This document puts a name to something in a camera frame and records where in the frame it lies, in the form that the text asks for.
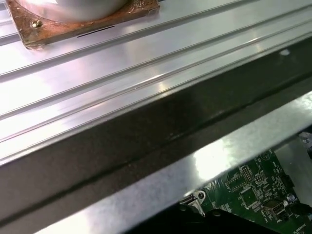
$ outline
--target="metal groove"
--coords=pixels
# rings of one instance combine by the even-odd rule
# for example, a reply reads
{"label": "metal groove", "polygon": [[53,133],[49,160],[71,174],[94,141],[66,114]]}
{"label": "metal groove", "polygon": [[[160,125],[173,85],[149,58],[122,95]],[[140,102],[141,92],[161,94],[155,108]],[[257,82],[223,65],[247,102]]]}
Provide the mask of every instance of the metal groove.
{"label": "metal groove", "polygon": [[[283,33],[283,32],[289,31],[289,30],[292,30],[292,29],[294,29],[294,28],[296,28],[296,27],[299,27],[299,26],[302,26],[302,25],[305,25],[305,24],[309,24],[309,23],[311,23],[311,22],[312,22],[312,19],[311,19],[311,20],[304,21],[304,22],[302,22],[302,23],[300,23],[300,24],[297,24],[297,25],[294,25],[294,26],[292,26],[292,27],[289,27],[289,28],[286,28],[286,29],[282,29],[282,30],[277,31],[277,32],[274,32],[274,33],[272,33],[272,34],[270,34],[270,35],[266,35],[266,36],[264,36],[264,37],[260,37],[260,38],[257,38],[257,39],[255,39],[255,40],[249,41],[249,42],[247,42],[247,43],[245,43],[245,44],[242,44],[242,45],[239,45],[239,46],[237,46],[237,47],[234,47],[234,48],[232,48],[232,49],[230,49],[230,50],[224,51],[224,52],[222,52],[222,53],[220,53],[220,54],[218,54],[218,55],[215,55],[215,56],[212,56],[212,57],[208,57],[208,58],[203,59],[203,60],[200,60],[200,61],[198,61],[198,62],[190,63],[189,65],[186,65],[186,66],[184,66],[184,67],[182,67],[182,68],[180,68],[180,69],[176,69],[176,70],[174,70],[174,71],[171,71],[171,72],[169,72],[169,73],[167,73],[167,74],[163,74],[163,75],[161,75],[161,76],[159,76],[159,77],[157,77],[157,78],[155,78],[155,79],[147,80],[147,81],[145,81],[144,83],[140,83],[140,84],[137,84],[137,85],[135,85],[135,86],[128,87],[128,88],[126,88],[126,89],[124,89],[124,90],[122,90],[122,91],[119,91],[119,92],[117,92],[117,93],[115,93],[115,94],[113,94],[113,95],[110,95],[110,96],[107,96],[107,97],[98,99],[98,100],[96,100],[96,101],[93,101],[93,102],[91,102],[91,103],[88,103],[87,105],[83,105],[83,106],[81,106],[81,107],[79,107],[79,108],[76,108],[76,109],[71,110],[71,111],[69,111],[69,112],[63,113],[63,114],[59,115],[58,117],[55,117],[55,118],[52,118],[52,119],[50,119],[50,120],[41,122],[41,123],[36,124],[36,125],[34,125],[34,126],[30,127],[30,128],[24,129],[23,131],[16,132],[15,134],[13,134],[13,135],[11,135],[11,136],[7,136],[7,137],[4,137],[4,138],[0,138],[0,143],[3,142],[3,141],[5,141],[5,140],[9,140],[9,139],[11,139],[11,138],[13,138],[13,137],[17,137],[17,136],[19,136],[19,135],[21,135],[21,134],[27,133],[27,132],[29,132],[29,131],[31,131],[31,130],[33,130],[33,129],[38,128],[38,127],[42,127],[42,126],[44,126],[44,125],[46,125],[46,124],[49,124],[49,123],[51,123],[51,122],[53,122],[53,121],[57,121],[57,120],[59,120],[59,119],[62,119],[62,118],[67,117],[67,116],[70,116],[70,115],[75,114],[75,113],[77,113],[77,112],[79,112],[79,111],[82,111],[82,110],[84,110],[84,109],[87,109],[87,108],[90,108],[90,107],[92,107],[92,106],[95,106],[95,105],[97,105],[97,104],[99,104],[99,103],[101,103],[101,102],[105,102],[105,101],[107,101],[107,100],[109,100],[109,99],[116,98],[117,96],[123,95],[123,94],[125,94],[125,93],[127,93],[127,92],[130,92],[130,91],[133,91],[133,90],[136,90],[136,89],[139,89],[139,88],[142,88],[142,87],[144,87],[144,86],[146,86],[146,85],[150,85],[150,84],[159,82],[159,81],[165,79],[166,77],[172,76],[172,75],[174,75],[174,74],[176,74],[176,73],[182,72],[182,71],[187,70],[187,69],[189,69],[189,68],[191,68],[191,67],[195,67],[195,66],[197,66],[197,65],[200,65],[200,64],[202,64],[202,63],[211,61],[211,60],[216,59],[216,58],[218,58],[218,57],[225,56],[225,55],[227,55],[227,54],[229,54],[229,53],[231,53],[231,52],[234,52],[234,51],[236,51],[236,50],[239,50],[239,49],[241,49],[241,48],[243,48],[243,47],[245,47],[245,46],[249,46],[249,45],[258,43],[258,42],[260,42],[260,41],[262,41],[262,40],[266,40],[266,39],[268,39],[268,38],[270,38],[270,37],[274,37],[274,36],[276,36],[276,35],[278,35],[278,34],[280,34],[280,33]],[[203,46],[207,46],[208,44],[214,42],[214,40],[216,40],[216,39],[208,40],[208,41],[202,42],[202,43],[200,43],[200,44],[198,44],[198,45],[192,46],[192,49],[194,49],[194,48],[199,48],[199,47],[203,47]],[[168,56],[168,58],[167,58],[167,56],[166,56],[166,58],[162,58],[162,59],[173,59],[173,58],[172,58],[173,56],[178,56],[179,54],[180,54],[179,52],[176,52],[176,53],[173,53],[171,56]],[[81,91],[83,91],[83,90],[89,91],[88,87],[84,87],[84,88],[82,87]],[[30,107],[29,107],[29,109],[34,109],[34,108],[36,108],[36,106],[30,106]]]}
{"label": "metal groove", "polygon": [[[252,1],[240,0],[240,1],[235,1],[234,3],[235,4],[238,4],[238,3],[241,4],[241,1],[243,1],[246,4],[247,3],[248,4],[252,4],[252,2],[254,2],[254,1],[255,2],[261,2],[260,0],[252,0]],[[223,5],[219,6],[219,7],[216,7],[215,9],[219,9],[219,8],[222,9],[222,7],[223,7]],[[199,13],[192,14],[190,16],[183,16],[181,18],[174,19],[174,20],[171,20],[169,22],[163,22],[163,23],[160,23],[160,24],[157,24],[157,25],[153,25],[151,27],[145,28],[144,30],[139,30],[139,31],[134,32],[134,33],[129,33],[129,34],[126,34],[126,35],[123,35],[123,36],[120,36],[120,37],[117,37],[117,38],[113,38],[113,39],[110,39],[110,40],[107,40],[107,41],[102,41],[100,43],[92,44],[92,45],[84,47],[84,48],[79,48],[77,50],[73,50],[73,51],[70,51],[68,53],[64,53],[64,54],[61,54],[59,56],[53,57],[53,58],[45,59],[43,61],[38,61],[36,63],[33,63],[33,64],[29,65],[29,66],[24,66],[24,67],[19,68],[19,69],[14,69],[14,70],[12,70],[10,72],[2,73],[0,75],[0,78],[1,78],[1,80],[3,80],[3,79],[10,79],[10,78],[17,78],[17,77],[22,76],[22,75],[25,76],[26,74],[29,74],[29,73],[33,72],[32,68],[34,68],[34,70],[36,70],[36,71],[40,71],[42,69],[47,69],[49,67],[53,67],[53,66],[56,66],[56,65],[64,63],[64,62],[71,61],[73,59],[78,59],[80,57],[89,55],[92,52],[97,52],[100,49],[104,49],[104,48],[107,48],[107,47],[110,47],[110,46],[113,46],[113,45],[118,45],[118,44],[121,44],[121,43],[125,43],[127,41],[131,41],[131,40],[134,40],[134,39],[142,38],[142,37],[150,35],[150,34],[155,34],[157,32],[164,31],[166,29],[177,27],[179,25],[188,23],[190,21],[198,20],[198,19],[201,19],[201,18],[205,17],[205,14],[207,14],[207,12],[209,12],[210,10],[211,9],[208,9],[208,10],[205,10],[205,11],[202,11],[202,12],[199,12]]]}
{"label": "metal groove", "polygon": [[[1,26],[7,31],[0,31],[0,54],[8,55],[0,66],[0,97],[8,100],[0,106],[1,163],[274,51],[307,36],[312,27],[312,0],[161,4],[156,17],[51,44],[41,52],[26,51],[14,42],[15,32],[7,33],[11,25]],[[0,12],[0,20],[6,17]]]}
{"label": "metal groove", "polygon": [[[292,43],[294,43],[295,41],[298,41],[299,39],[304,39],[304,38],[306,38],[306,37],[308,37],[308,36],[311,36],[311,33],[309,33],[308,35],[303,35],[303,36],[301,36],[300,38],[298,38],[298,39],[296,39],[296,38],[294,38],[294,39],[292,39],[292,40],[289,40],[289,42],[292,42]],[[265,52],[272,52],[272,49],[273,48],[268,48],[268,49],[266,49],[266,50],[264,50]],[[260,56],[260,55],[254,55],[253,56],[253,59],[255,59],[255,58],[257,58],[258,56]],[[246,58],[247,60],[239,60],[239,61],[244,61],[244,62],[246,62],[246,61],[249,61],[250,60],[250,58],[251,57],[248,57],[248,58]],[[201,66],[201,68],[197,68],[197,69],[195,69],[196,71],[203,71],[203,67],[205,67],[205,66],[207,66],[206,64],[203,64],[203,66]],[[201,78],[202,76],[204,76],[206,73],[204,72],[204,74],[202,74],[202,75],[200,75],[200,76],[195,76],[196,78]],[[121,99],[119,98],[119,102],[121,101],[121,100],[127,100],[128,99],[128,96],[130,96],[131,94],[127,94],[125,97],[123,97],[123,96],[120,96],[120,97],[122,97]],[[119,109],[118,109],[118,107],[116,107],[116,109],[114,110],[114,111],[112,111],[112,112],[110,112],[110,113],[107,113],[106,115],[103,115],[103,113],[101,114],[102,116],[100,116],[100,117],[97,117],[97,118],[94,118],[94,117],[90,117],[90,118],[93,118],[93,120],[90,120],[90,124],[92,124],[92,123],[94,123],[94,122],[96,122],[96,120],[98,119],[98,120],[100,120],[100,121],[103,121],[104,119],[109,119],[110,117],[109,116],[111,116],[111,115],[114,115],[114,114],[117,114],[117,112],[119,111]],[[46,144],[51,144],[51,142],[55,142],[55,140],[60,140],[61,138],[63,138],[63,137],[68,137],[68,136],[71,136],[72,134],[76,134],[77,132],[80,132],[80,131],[82,131],[83,129],[85,129],[85,127],[86,127],[86,125],[79,125],[79,126],[77,126],[76,128],[75,128],[75,130],[73,131],[73,129],[71,130],[71,131],[64,131],[61,135],[57,135],[57,136],[54,136],[53,138],[48,138],[47,139],[47,141],[44,141],[44,142],[39,142],[38,144],[35,144],[35,145],[32,145],[32,146],[30,146],[30,147],[26,147],[26,149],[27,150],[22,150],[22,151],[16,151],[15,153],[13,153],[13,154],[10,154],[10,156],[9,157],[5,157],[5,158],[3,158],[3,160],[2,161],[0,161],[0,164],[4,164],[4,163],[7,163],[7,162],[9,162],[9,161],[11,161],[11,160],[13,160],[13,159],[16,159],[16,158],[18,158],[18,157],[20,157],[20,156],[23,156],[23,155],[25,155],[25,154],[28,154],[28,153],[30,153],[30,152],[32,152],[33,150],[37,150],[37,149],[39,149],[39,148],[41,148],[41,147],[43,147],[44,145],[46,145]],[[54,129],[54,128],[52,128],[51,126],[48,126],[48,128],[47,129],[49,129],[50,131],[52,130],[52,129]],[[16,141],[16,138],[14,139],[14,141],[12,142],[12,144],[13,145],[18,145],[19,147],[21,147],[21,148],[23,148],[23,143],[24,141],[21,141],[21,140],[18,140],[18,141]]]}
{"label": "metal groove", "polygon": [[[244,30],[248,30],[250,27],[241,28],[241,29],[237,30],[237,33],[241,32],[241,31],[243,32]],[[220,35],[218,38],[221,40],[221,39],[223,39],[222,37],[226,37],[226,36],[227,36],[227,34],[225,34],[225,35]],[[180,53],[180,51],[183,51],[183,50],[187,51],[187,50],[190,49],[191,47],[192,47],[192,46],[189,46],[189,47],[184,48],[184,49],[182,49],[182,50],[175,51],[174,53]],[[44,98],[44,99],[38,100],[36,103],[30,103],[30,104],[27,105],[27,106],[20,107],[21,110],[15,109],[15,110],[13,110],[13,112],[7,112],[7,113],[5,113],[5,114],[2,116],[2,119],[3,119],[3,118],[6,118],[6,117],[9,117],[9,116],[11,116],[11,115],[20,113],[21,111],[28,110],[29,108],[36,107],[36,106],[38,106],[38,105],[44,104],[44,103],[46,103],[46,102],[55,101],[55,100],[58,99],[58,98],[64,98],[64,97],[66,97],[66,94],[68,94],[68,97],[72,97],[72,95],[73,95],[74,92],[81,92],[82,89],[84,89],[84,88],[85,88],[85,89],[88,89],[88,91],[89,91],[90,89],[92,89],[93,86],[100,85],[100,84],[102,83],[102,80],[103,80],[103,79],[109,80],[109,79],[115,78],[115,77],[117,77],[117,76],[120,76],[120,75],[124,74],[125,72],[130,72],[130,71],[132,71],[133,69],[138,69],[138,68],[140,68],[140,67],[143,67],[143,66],[148,65],[149,63],[153,63],[153,62],[155,62],[155,61],[158,61],[159,59],[164,59],[164,58],[166,58],[166,55],[164,55],[164,56],[162,56],[162,57],[158,57],[158,58],[152,59],[152,60],[150,60],[150,61],[148,61],[148,62],[145,62],[145,63],[143,63],[143,64],[138,64],[138,65],[136,65],[136,66],[132,66],[132,67],[127,68],[127,69],[124,69],[124,70],[122,70],[122,71],[120,71],[120,72],[112,73],[112,74],[107,75],[107,76],[104,76],[104,77],[102,77],[102,78],[95,79],[95,80],[93,80],[93,81],[91,81],[91,82],[86,82],[86,83],[82,84],[82,86],[76,86],[76,87],[74,87],[73,89],[68,89],[68,90],[64,91],[64,93],[61,92],[61,93],[59,93],[59,94],[55,94],[55,95],[46,97],[46,98]]]}
{"label": "metal groove", "polygon": [[[141,68],[143,68],[143,67],[145,67],[145,66],[152,65],[152,64],[157,63],[157,62],[159,62],[159,61],[161,61],[161,60],[163,60],[163,59],[172,58],[172,57],[178,56],[178,55],[180,55],[180,54],[182,54],[182,53],[186,53],[186,52],[188,52],[188,51],[197,49],[197,48],[199,48],[199,47],[207,46],[208,44],[216,43],[216,42],[218,42],[218,41],[223,41],[223,40],[225,40],[225,39],[227,39],[227,38],[229,38],[229,37],[234,37],[234,36],[236,36],[236,35],[238,35],[238,34],[241,34],[241,33],[243,33],[243,32],[249,31],[249,30],[252,29],[252,28],[255,28],[255,27],[258,27],[258,26],[261,26],[261,25],[264,25],[264,24],[271,23],[272,21],[281,20],[281,19],[283,19],[283,18],[289,17],[289,16],[294,15],[294,14],[298,14],[299,12],[304,12],[304,11],[306,11],[306,10],[312,12],[312,9],[310,9],[310,8],[308,8],[308,7],[304,7],[304,8],[302,8],[302,9],[300,9],[300,11],[299,11],[299,10],[295,10],[295,11],[293,11],[293,12],[286,13],[285,15],[282,15],[282,16],[277,16],[277,17],[275,17],[275,18],[268,19],[268,20],[266,20],[266,21],[262,21],[262,22],[259,22],[259,23],[254,24],[254,25],[249,25],[249,26],[247,26],[247,27],[244,27],[244,28],[241,28],[241,29],[238,29],[238,30],[229,32],[229,33],[227,33],[227,34],[220,35],[220,36],[218,36],[218,37],[216,37],[216,38],[212,38],[212,39],[209,39],[209,40],[205,40],[205,41],[203,41],[203,42],[200,42],[200,43],[191,45],[191,46],[186,47],[186,48],[183,48],[183,49],[181,49],[181,50],[174,51],[174,52],[172,52],[172,53],[163,55],[163,56],[161,56],[161,57],[152,59],[152,60],[147,61],[147,62],[145,62],[145,63],[141,63],[141,64],[138,64],[138,65],[136,65],[136,66],[127,68],[127,69],[125,69],[125,70],[122,70],[122,71],[119,71],[119,72],[116,72],[116,73],[113,73],[113,74],[110,74],[110,75],[107,75],[107,76],[104,76],[104,77],[101,77],[101,78],[92,80],[92,81],[90,81],[90,82],[88,82],[88,83],[84,83],[84,84],[82,84],[82,85],[80,85],[80,86],[74,87],[74,88],[69,89],[69,90],[66,90],[66,91],[64,91],[64,92],[61,92],[61,93],[58,93],[58,94],[49,96],[49,97],[47,97],[47,98],[45,98],[45,99],[42,99],[42,100],[39,100],[39,101],[37,101],[37,102],[35,102],[35,103],[30,103],[30,104],[28,104],[28,105],[26,105],[26,106],[22,106],[22,107],[20,107],[20,108],[18,108],[18,109],[15,109],[15,110],[10,111],[10,112],[2,113],[2,114],[0,114],[0,120],[5,119],[5,118],[8,118],[8,117],[13,116],[13,115],[17,115],[17,114],[19,114],[19,113],[22,113],[22,112],[25,112],[25,111],[27,111],[27,110],[36,108],[36,107],[38,107],[38,106],[42,106],[42,105],[44,105],[44,104],[57,101],[57,100],[62,99],[62,98],[64,98],[64,97],[68,97],[68,98],[75,97],[76,95],[81,94],[81,92],[83,92],[83,91],[84,91],[84,92],[89,92],[89,91],[91,91],[91,90],[97,88],[98,86],[100,86],[100,85],[101,85],[102,83],[104,83],[104,82],[109,82],[109,80],[112,80],[112,79],[114,79],[114,78],[117,78],[117,77],[119,77],[119,76],[122,76],[122,75],[124,75],[124,74],[126,74],[126,73],[129,73],[129,72],[132,72],[132,71],[136,71],[136,70],[141,69]],[[277,34],[279,34],[279,33],[285,32],[285,31],[287,31],[287,30],[291,30],[291,29],[293,29],[293,28],[295,28],[295,27],[298,27],[298,26],[303,25],[303,24],[305,24],[305,23],[308,23],[308,22],[310,22],[310,21],[311,21],[311,20],[306,20],[306,21],[304,21],[304,22],[302,22],[302,23],[300,23],[300,24],[297,24],[297,25],[295,25],[295,26],[291,26],[291,27],[289,27],[289,28],[282,29],[282,30],[277,31],[277,32],[275,32],[275,33],[273,33],[273,34],[271,34],[271,35],[266,36],[266,37],[259,37],[259,38],[257,38],[257,39],[254,40],[254,41],[251,41],[251,42],[249,42],[249,43],[244,43],[244,44],[240,45],[239,47],[235,47],[235,48],[229,50],[228,52],[223,52],[223,53],[230,53],[231,51],[234,51],[234,50],[236,50],[236,49],[238,49],[238,48],[241,48],[241,47],[243,47],[243,46],[247,46],[247,45],[249,45],[250,43],[256,43],[257,41],[266,39],[267,37],[270,37],[270,36],[277,35]],[[208,61],[208,60],[211,60],[211,59],[214,59],[214,57],[207,58],[207,59],[205,59],[204,61]],[[128,90],[135,89],[135,88],[136,88],[136,87],[129,87]]]}
{"label": "metal groove", "polygon": [[87,56],[89,54],[92,54],[94,52],[98,52],[99,50],[103,50],[105,48],[111,47],[111,46],[115,46],[115,45],[120,45],[132,40],[136,40],[139,38],[143,38],[145,36],[151,35],[151,34],[155,34],[164,30],[168,30],[170,28],[173,27],[177,27],[183,24],[186,24],[188,22],[200,19],[200,18],[204,18],[204,17],[208,17],[214,14],[218,14],[221,12],[224,12],[226,10],[231,10],[233,8],[245,5],[247,3],[250,3],[251,1],[259,1],[259,0],[238,0],[226,5],[222,5],[213,9],[208,9],[205,11],[202,11],[200,13],[196,13],[194,15],[190,15],[190,16],[185,16],[183,18],[179,18],[179,19],[175,19],[173,21],[169,21],[169,22],[165,22],[163,24],[159,24],[159,25],[155,25],[153,27],[144,29],[144,31],[138,31],[135,33],[130,33],[124,36],[121,36],[119,38],[114,38],[108,41],[104,41],[104,42],[100,42],[98,44],[94,44],[85,48],[81,48],[78,50],[74,50],[71,51],[69,53],[66,54],[62,54],[60,56],[57,57],[53,57],[47,60],[43,60],[40,62],[37,62],[35,64],[31,64],[29,66],[25,66],[22,68],[19,68],[17,70],[13,70],[7,73],[3,73],[0,74],[0,79],[1,80],[9,80],[9,79],[14,79],[14,78],[18,78],[20,76],[25,76],[28,74],[31,74],[35,71],[41,71],[44,69],[48,69],[50,67],[54,67],[57,66],[59,64],[62,63],[66,63],[68,61],[71,61],[73,59],[78,59],[80,57],[84,57]]}

